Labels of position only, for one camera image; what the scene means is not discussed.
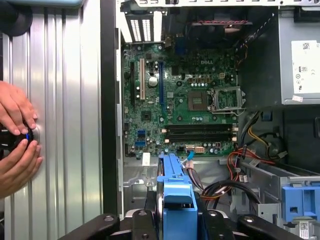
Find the motherboard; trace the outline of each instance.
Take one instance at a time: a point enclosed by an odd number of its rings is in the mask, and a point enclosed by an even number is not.
[[[123,48],[124,151],[225,156],[243,105],[234,50],[177,55],[162,44]]]

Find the white sticker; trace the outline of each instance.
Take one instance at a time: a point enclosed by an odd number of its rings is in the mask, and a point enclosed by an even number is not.
[[[295,94],[320,93],[317,57],[319,44],[316,40],[292,41],[292,73]]]
[[[260,163],[260,160],[258,160],[258,159],[253,159],[249,164],[250,164],[251,166],[256,167],[259,163]]]
[[[293,96],[292,96],[292,100],[293,100],[293,101],[296,101],[296,102],[302,103],[303,100],[304,100],[304,98],[303,98],[302,96],[293,95]]]
[[[150,152],[142,154],[142,166],[150,166]]]
[[[302,239],[309,239],[309,222],[299,222],[299,236]]]

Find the ribbed metal panel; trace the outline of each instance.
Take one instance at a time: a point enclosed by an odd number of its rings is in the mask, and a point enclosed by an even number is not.
[[[3,37],[3,78],[38,114],[44,162],[5,199],[5,240],[56,240],[102,212],[100,1],[34,9],[31,29]]]

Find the blue plastic bracket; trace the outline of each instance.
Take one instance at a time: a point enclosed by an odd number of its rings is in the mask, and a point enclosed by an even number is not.
[[[320,221],[320,186],[282,187],[282,218],[291,222],[296,217]]]
[[[198,208],[193,187],[174,154],[159,156],[163,164],[163,240],[196,240]]]

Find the yellow wire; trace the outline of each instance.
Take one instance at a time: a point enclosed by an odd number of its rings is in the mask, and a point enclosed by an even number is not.
[[[264,145],[266,145],[267,148],[269,147],[269,145],[268,145],[265,141],[263,141],[261,138],[259,138],[257,135],[255,135],[255,134],[252,132],[252,126],[249,127],[249,129],[248,129],[248,134],[249,134],[253,139],[256,139],[256,140],[258,140],[259,142],[261,142],[261,143],[263,143]]]

